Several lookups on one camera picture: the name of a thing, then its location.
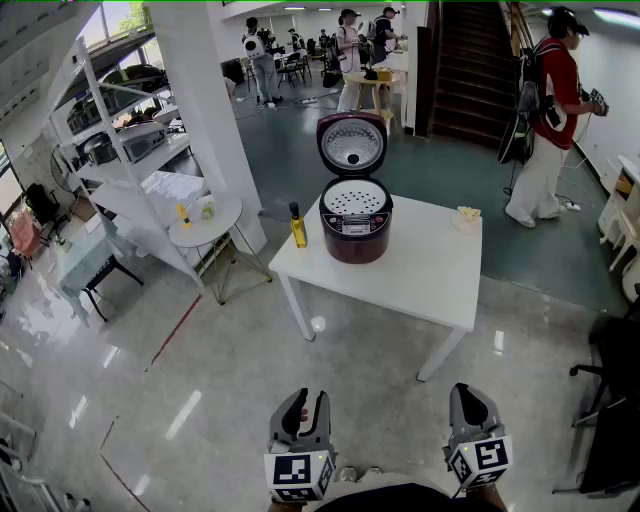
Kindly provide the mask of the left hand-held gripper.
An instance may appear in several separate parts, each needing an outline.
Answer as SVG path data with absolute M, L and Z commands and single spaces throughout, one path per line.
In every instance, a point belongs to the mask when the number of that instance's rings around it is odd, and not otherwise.
M 330 442 L 319 445 L 293 445 L 306 416 L 308 389 L 301 388 L 287 397 L 270 418 L 269 452 L 264 455 L 266 483 L 275 502 L 307 503 L 322 501 L 336 470 L 336 452 Z M 321 391 L 315 403 L 310 435 L 315 441 L 329 441 L 330 401 Z

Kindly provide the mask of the white perforated steamer tray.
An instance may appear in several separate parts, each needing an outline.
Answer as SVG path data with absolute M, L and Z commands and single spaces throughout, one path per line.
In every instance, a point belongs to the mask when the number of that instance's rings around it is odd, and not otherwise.
M 324 192 L 322 204 L 329 213 L 342 216 L 368 215 L 380 211 L 387 202 L 387 192 L 371 180 L 340 180 Z

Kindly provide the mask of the person's right forearm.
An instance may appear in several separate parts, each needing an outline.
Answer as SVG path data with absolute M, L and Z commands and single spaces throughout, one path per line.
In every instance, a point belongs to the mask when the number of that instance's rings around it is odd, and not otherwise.
M 488 485 L 467 491 L 466 498 L 474 501 L 475 503 L 490 505 L 492 507 L 492 512 L 508 512 L 508 509 L 495 485 Z

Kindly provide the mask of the person's white trousers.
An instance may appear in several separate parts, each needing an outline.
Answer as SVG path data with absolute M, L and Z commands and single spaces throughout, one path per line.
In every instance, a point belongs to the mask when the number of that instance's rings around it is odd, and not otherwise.
M 413 477 L 413 476 L 404 475 L 396 472 L 386 472 L 383 475 L 372 478 L 370 480 L 363 480 L 362 477 L 360 477 L 356 483 L 338 482 L 338 481 L 336 481 L 335 483 L 332 483 L 329 487 L 328 493 L 325 496 L 324 500 L 317 501 L 317 502 L 310 502 L 304 507 L 303 512 L 314 512 L 314 510 L 323 502 L 331 501 L 335 498 L 338 498 L 347 494 L 352 494 L 356 492 L 362 492 L 366 490 L 377 489 L 377 488 L 382 488 L 387 486 L 409 484 L 409 483 L 415 483 L 421 486 L 435 489 L 436 491 L 439 491 L 445 494 L 455 503 L 455 506 L 456 506 L 455 512 L 468 512 L 467 511 L 468 505 L 464 499 L 461 499 L 461 498 L 452 499 L 451 496 L 441 486 L 434 483 L 428 478 Z

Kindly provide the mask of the black office chair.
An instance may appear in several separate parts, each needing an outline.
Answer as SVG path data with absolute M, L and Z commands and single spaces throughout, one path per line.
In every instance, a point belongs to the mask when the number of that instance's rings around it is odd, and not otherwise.
M 580 414 L 576 427 L 593 427 L 587 465 L 577 491 L 581 494 L 619 495 L 640 485 L 640 283 L 637 297 L 622 318 L 610 318 L 590 334 L 600 364 L 570 368 L 600 378 L 590 409 Z

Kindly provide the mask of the dark red rice cooker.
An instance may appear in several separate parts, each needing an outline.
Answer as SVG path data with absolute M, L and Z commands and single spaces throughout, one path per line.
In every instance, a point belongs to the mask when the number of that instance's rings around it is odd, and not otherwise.
M 319 199 L 319 215 L 327 250 L 343 263 L 373 262 L 388 247 L 394 207 L 386 187 L 373 178 L 386 156 L 386 123 L 375 114 L 336 113 L 318 121 L 316 141 L 323 164 L 335 175 Z M 322 204 L 324 192 L 330 185 L 349 179 L 371 180 L 381 185 L 387 192 L 384 207 L 368 215 L 329 213 Z

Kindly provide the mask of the yellow oil bottle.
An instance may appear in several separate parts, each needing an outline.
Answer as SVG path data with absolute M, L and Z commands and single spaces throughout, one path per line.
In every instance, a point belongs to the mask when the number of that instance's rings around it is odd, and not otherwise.
M 298 203 L 291 202 L 289 204 L 289 211 L 291 214 L 290 226 L 295 244 L 298 248 L 306 248 L 308 244 L 308 238 L 304 218 L 300 214 Z

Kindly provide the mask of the white bowl with yellow food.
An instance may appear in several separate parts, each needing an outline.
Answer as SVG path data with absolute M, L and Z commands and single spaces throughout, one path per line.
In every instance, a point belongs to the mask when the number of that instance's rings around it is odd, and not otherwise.
M 481 211 L 476 208 L 459 206 L 452 214 L 451 222 L 457 230 L 466 234 L 475 234 L 482 230 Z

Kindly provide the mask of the white round side table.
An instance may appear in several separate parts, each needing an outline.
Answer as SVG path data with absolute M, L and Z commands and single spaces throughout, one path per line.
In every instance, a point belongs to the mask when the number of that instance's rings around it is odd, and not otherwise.
M 201 210 L 209 200 L 214 205 L 214 217 L 204 221 L 201 219 Z M 178 219 L 168 228 L 169 239 L 177 248 L 196 251 L 202 275 L 213 266 L 213 277 L 209 285 L 219 305 L 224 305 L 227 301 L 231 270 L 238 261 L 262 275 L 266 283 L 273 281 L 240 227 L 243 213 L 240 198 L 229 195 L 214 198 L 208 194 L 198 198 L 187 208 L 193 226 L 185 229 L 178 214 Z

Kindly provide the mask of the white stool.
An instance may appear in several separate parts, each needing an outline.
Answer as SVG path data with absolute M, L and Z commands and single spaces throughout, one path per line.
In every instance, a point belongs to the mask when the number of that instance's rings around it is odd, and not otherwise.
M 624 211 L 618 210 L 612 217 L 606 234 L 601 238 L 601 244 L 608 240 L 615 227 L 618 228 L 619 234 L 614 241 L 613 249 L 619 249 L 619 251 L 609 266 L 610 272 L 615 269 L 631 247 L 634 247 L 636 252 L 640 254 L 640 216 L 633 220 Z

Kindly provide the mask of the bench with pale cloth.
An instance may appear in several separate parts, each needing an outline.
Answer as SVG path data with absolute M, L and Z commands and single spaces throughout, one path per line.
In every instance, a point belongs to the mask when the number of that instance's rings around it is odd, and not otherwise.
M 117 233 L 108 233 L 102 224 L 91 232 L 81 228 L 69 242 L 67 252 L 56 252 L 57 291 L 88 327 L 88 313 L 81 303 L 82 290 L 111 256 L 119 262 L 129 262 L 135 255 L 135 245 Z

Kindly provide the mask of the white metal shelving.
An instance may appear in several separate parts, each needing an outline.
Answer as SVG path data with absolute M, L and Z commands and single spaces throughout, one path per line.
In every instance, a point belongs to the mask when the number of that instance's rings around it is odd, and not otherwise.
M 151 254 L 200 278 L 194 249 L 177 248 L 168 228 L 178 219 L 177 204 L 189 206 L 209 188 L 201 177 L 170 173 L 167 166 L 189 150 L 184 129 L 167 127 L 165 141 L 137 163 L 125 154 L 114 123 L 140 104 L 164 102 L 174 116 L 179 113 L 166 74 L 147 64 L 121 68 L 119 63 L 154 38 L 153 30 L 131 32 L 88 50 L 76 40 L 58 74 L 63 83 L 54 100 L 50 121 L 61 150 L 71 149 L 79 162 L 72 173 L 96 188 L 87 197 L 96 211 L 114 213 L 117 232 L 133 243 L 141 255 Z

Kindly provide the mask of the dark wooden staircase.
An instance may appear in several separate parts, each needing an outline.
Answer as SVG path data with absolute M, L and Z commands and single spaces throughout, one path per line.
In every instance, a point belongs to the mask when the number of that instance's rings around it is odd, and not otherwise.
M 442 3 L 431 132 L 497 149 L 515 107 L 516 62 L 500 3 Z

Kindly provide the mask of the black folding chair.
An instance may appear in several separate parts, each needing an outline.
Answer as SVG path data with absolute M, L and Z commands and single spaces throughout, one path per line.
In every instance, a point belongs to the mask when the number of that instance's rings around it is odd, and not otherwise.
M 53 229 L 56 229 L 63 222 L 69 220 L 69 217 L 62 213 L 61 204 L 54 192 L 47 192 L 43 185 L 31 184 L 26 189 L 25 198 L 27 206 L 41 226 L 51 223 Z

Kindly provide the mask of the round wooden table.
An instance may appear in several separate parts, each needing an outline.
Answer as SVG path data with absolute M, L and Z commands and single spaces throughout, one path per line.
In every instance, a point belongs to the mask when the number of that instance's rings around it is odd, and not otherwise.
M 366 69 L 358 73 L 347 73 L 343 75 L 343 81 L 350 95 L 347 112 L 375 114 L 385 121 L 388 132 L 400 132 L 401 123 L 393 104 L 393 87 L 398 80 L 390 69 Z M 371 93 L 371 108 L 366 108 L 362 103 L 366 89 Z

